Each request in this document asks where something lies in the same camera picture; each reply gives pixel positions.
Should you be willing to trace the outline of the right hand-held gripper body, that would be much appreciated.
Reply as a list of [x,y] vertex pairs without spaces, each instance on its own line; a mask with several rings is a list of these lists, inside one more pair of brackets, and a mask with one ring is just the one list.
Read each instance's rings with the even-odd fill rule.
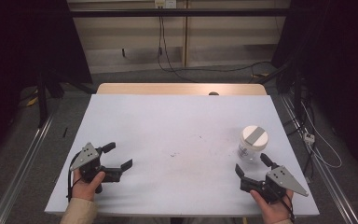
[[240,189],[246,192],[257,191],[267,203],[279,201],[288,189],[302,196],[309,196],[305,188],[284,166],[271,169],[266,173],[266,178],[260,181],[244,175],[244,178],[241,179]]

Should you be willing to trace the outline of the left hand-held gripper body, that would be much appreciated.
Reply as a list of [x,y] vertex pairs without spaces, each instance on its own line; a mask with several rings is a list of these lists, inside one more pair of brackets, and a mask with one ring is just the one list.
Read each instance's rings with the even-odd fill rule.
[[122,176],[121,168],[106,168],[101,165],[102,155],[102,147],[95,148],[92,143],[87,143],[73,157],[70,163],[69,173],[78,169],[82,179],[90,183],[98,173],[105,172],[103,183],[119,182]]

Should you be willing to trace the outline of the clear jar with white lid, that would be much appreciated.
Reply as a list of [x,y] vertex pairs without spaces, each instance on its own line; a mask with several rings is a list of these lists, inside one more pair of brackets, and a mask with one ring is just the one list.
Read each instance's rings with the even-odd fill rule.
[[266,148],[269,142],[268,133],[260,126],[245,127],[240,134],[238,155],[241,159],[251,162]]

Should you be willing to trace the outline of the person's right hand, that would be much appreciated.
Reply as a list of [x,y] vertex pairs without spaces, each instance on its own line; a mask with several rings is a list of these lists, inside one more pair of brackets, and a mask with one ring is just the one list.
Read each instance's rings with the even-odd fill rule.
[[274,224],[275,222],[286,219],[291,220],[289,210],[282,203],[266,203],[261,195],[255,190],[251,190],[250,194],[261,209],[264,224]]

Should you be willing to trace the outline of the person's left hand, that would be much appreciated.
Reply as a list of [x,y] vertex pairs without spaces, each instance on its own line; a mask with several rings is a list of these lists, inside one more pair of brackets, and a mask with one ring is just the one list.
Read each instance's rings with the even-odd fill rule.
[[95,190],[103,182],[105,172],[98,173],[90,183],[85,182],[82,179],[81,173],[78,169],[74,170],[73,174],[74,184],[72,186],[72,197],[93,202]]

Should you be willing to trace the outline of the white table cover sheet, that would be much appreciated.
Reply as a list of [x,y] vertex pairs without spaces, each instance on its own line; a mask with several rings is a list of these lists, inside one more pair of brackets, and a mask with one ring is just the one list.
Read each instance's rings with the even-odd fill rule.
[[104,216],[253,217],[260,213],[240,189],[235,168],[264,179],[262,161],[238,155],[241,131],[250,125],[268,133],[266,154],[306,182],[267,95],[115,95],[91,97],[70,152],[87,143],[116,148],[102,155],[106,167],[133,166],[95,198]]

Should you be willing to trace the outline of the black metal stand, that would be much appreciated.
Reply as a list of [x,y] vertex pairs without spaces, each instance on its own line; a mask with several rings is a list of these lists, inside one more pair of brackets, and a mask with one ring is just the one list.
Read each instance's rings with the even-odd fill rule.
[[264,85],[275,80],[278,93],[287,93],[294,88],[294,111],[295,115],[300,118],[303,114],[301,105],[301,71],[299,63],[296,60],[289,60],[274,72],[262,77],[257,84]]
[[64,90],[61,86],[61,83],[69,83],[76,89],[79,89],[87,94],[94,94],[97,92],[95,89],[87,87],[79,81],[75,81],[73,78],[70,78],[65,74],[60,74],[54,71],[40,72],[37,75],[39,128],[42,128],[48,120],[48,104],[46,91],[48,91],[50,96],[53,98],[62,98],[64,95]]

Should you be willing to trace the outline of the yellow floor tape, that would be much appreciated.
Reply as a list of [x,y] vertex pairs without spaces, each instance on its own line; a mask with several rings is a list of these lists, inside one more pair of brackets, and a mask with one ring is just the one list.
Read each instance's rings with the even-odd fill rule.
[[30,99],[27,102],[27,106],[34,105],[38,100],[38,90],[35,90],[34,93],[31,94]]

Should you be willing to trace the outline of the black curtain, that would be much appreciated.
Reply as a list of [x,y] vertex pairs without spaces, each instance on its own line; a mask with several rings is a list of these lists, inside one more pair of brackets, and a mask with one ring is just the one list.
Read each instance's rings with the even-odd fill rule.
[[48,77],[90,83],[90,70],[67,0],[0,0],[0,143],[21,91]]
[[291,0],[272,58],[276,67],[303,46],[299,71],[358,160],[358,0]]

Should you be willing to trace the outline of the wooden vertical strip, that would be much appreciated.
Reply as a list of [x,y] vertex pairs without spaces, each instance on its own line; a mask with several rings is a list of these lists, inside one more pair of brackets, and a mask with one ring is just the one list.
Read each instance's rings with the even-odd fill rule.
[[[188,9],[188,0],[183,0],[183,9]],[[182,66],[187,65],[187,17],[183,17],[183,46],[182,46]]]

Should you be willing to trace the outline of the dark horizontal bar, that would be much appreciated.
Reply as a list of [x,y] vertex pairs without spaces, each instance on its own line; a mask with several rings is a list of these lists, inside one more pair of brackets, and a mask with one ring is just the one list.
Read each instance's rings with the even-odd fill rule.
[[74,18],[103,17],[275,17],[292,13],[288,8],[248,8],[248,9],[77,9],[70,12]]

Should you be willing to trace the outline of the metal floor rail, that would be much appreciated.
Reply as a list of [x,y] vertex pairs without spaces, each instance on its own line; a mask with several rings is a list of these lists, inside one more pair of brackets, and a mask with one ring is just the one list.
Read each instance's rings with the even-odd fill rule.
[[305,144],[307,152],[310,154],[313,167],[319,172],[332,200],[337,207],[338,212],[343,217],[344,222],[346,224],[358,224],[358,217],[356,216],[350,201],[331,172],[331,166],[323,159],[323,156],[320,154],[320,151],[315,145],[311,145],[303,139],[303,135],[306,133],[307,129],[300,128],[300,122],[295,115],[294,104],[291,99],[285,96],[280,96],[280,98],[285,109],[287,110],[287,113],[297,128],[298,135]]
[[17,169],[16,174],[14,174],[4,195],[0,199],[0,224],[6,224],[8,215],[20,194],[25,178],[30,172],[37,153],[41,148],[51,126],[53,118],[53,115],[49,115],[42,125],[36,130],[33,141],[27,147],[27,151],[21,161],[20,167]]

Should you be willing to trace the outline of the white wall socket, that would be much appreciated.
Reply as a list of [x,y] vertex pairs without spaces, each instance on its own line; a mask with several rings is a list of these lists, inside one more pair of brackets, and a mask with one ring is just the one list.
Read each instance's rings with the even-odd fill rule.
[[154,0],[155,8],[177,8],[176,0]]

